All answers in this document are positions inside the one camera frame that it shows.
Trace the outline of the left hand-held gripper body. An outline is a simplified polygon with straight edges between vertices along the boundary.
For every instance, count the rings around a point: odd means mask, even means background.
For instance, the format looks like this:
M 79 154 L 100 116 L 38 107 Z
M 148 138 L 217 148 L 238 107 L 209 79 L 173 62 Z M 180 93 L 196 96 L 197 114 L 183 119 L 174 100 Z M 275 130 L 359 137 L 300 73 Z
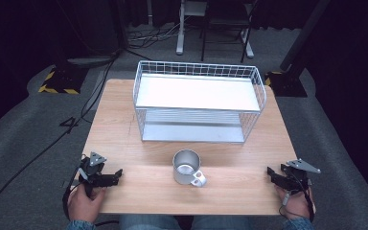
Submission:
M 79 183 L 84 185 L 85 193 L 90 196 L 94 188 L 111 187 L 115 185 L 114 174 L 102 174 L 106 158 L 96 152 L 81 160 Z

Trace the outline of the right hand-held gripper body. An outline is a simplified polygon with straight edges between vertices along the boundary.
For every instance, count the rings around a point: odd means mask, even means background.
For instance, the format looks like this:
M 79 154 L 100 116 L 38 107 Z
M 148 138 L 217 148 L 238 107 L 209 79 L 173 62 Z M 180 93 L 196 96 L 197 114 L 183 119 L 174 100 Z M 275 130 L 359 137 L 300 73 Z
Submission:
M 280 187 L 292 194 L 305 192 L 309 188 L 311 180 L 308 178 L 308 173 L 321 173 L 320 169 L 301 158 L 282 164 L 281 171 L 285 174 L 285 179 Z

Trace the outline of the person's right hand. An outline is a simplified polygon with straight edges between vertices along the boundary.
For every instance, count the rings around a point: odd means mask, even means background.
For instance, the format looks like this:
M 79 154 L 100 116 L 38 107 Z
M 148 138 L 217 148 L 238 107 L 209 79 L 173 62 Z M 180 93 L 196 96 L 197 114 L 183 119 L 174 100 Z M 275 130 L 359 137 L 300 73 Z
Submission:
M 287 219 L 299 219 L 311 217 L 311 209 L 315 210 L 314 207 L 309 207 L 309 202 L 306 199 L 306 195 L 310 196 L 310 200 L 313 200 L 311 189 L 305 192 L 299 192 L 295 195 L 290 195 L 287 190 L 275 185 L 276 193 L 278 194 L 281 202 L 286 201 L 286 204 L 282 204 L 280 207 L 280 214 Z

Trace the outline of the person's left hand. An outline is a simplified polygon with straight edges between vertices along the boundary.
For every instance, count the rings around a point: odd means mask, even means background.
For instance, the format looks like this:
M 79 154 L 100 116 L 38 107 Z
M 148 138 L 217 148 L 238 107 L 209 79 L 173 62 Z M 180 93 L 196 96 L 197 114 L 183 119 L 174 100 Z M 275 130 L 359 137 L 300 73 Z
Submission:
M 100 213 L 105 194 L 106 188 L 97 188 L 92 196 L 88 196 L 83 184 L 77 186 L 67 200 L 69 219 L 93 223 Z

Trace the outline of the silver metal cup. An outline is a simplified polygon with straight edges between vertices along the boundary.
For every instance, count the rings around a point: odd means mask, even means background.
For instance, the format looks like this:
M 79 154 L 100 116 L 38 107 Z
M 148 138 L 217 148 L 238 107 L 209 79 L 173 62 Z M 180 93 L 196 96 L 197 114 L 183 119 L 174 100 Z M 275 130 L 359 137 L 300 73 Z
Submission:
M 191 149 L 182 149 L 172 159 L 173 178 L 181 185 L 203 187 L 207 183 L 204 173 L 200 170 L 199 155 Z

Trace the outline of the black yellow striped stand base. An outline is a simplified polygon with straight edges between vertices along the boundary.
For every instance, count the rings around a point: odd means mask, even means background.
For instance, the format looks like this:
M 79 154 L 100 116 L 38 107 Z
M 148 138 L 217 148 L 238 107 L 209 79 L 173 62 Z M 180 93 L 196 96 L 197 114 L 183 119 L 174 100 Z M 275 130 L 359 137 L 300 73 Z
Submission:
M 77 95 L 81 92 L 87 73 L 87 68 L 62 69 L 53 67 L 39 87 L 38 92 Z
M 306 98 L 307 93 L 298 78 L 292 78 L 287 72 L 271 71 L 264 74 L 264 82 L 276 97 Z

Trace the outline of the slanted black pole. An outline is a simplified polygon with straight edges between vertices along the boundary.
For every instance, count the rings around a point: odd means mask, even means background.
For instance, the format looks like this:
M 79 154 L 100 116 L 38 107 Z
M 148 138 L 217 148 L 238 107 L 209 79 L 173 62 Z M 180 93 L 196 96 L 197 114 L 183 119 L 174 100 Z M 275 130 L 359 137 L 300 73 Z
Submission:
M 308 40 L 312 30 L 314 29 L 330 1 L 331 0 L 318 1 L 300 34 L 297 36 L 291 48 L 288 50 L 287 55 L 283 59 L 280 65 L 281 70 L 288 71 L 291 68 L 292 64 L 297 59 L 299 52 L 303 50 L 305 42 Z

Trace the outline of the white metal stand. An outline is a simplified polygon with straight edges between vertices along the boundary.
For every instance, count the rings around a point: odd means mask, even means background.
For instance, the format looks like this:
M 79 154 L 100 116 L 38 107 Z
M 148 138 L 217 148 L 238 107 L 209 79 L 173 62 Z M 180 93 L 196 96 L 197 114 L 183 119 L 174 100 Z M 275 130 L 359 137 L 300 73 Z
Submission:
M 184 53 L 185 20 L 190 16 L 204 16 L 207 3 L 204 0 L 180 0 L 178 36 L 175 52 Z

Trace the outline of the black metal chair frame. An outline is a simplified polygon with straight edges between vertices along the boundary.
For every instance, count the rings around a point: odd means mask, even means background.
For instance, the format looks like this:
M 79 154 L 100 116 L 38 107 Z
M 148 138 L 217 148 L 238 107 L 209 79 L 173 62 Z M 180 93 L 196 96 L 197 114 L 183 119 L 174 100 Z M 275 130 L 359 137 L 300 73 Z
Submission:
M 208 40 L 207 34 L 214 30 L 238 30 L 238 40 L 242 46 L 241 62 L 247 56 L 247 47 L 252 28 L 253 11 L 259 0 L 207 0 L 203 19 L 201 60 L 204 60 Z

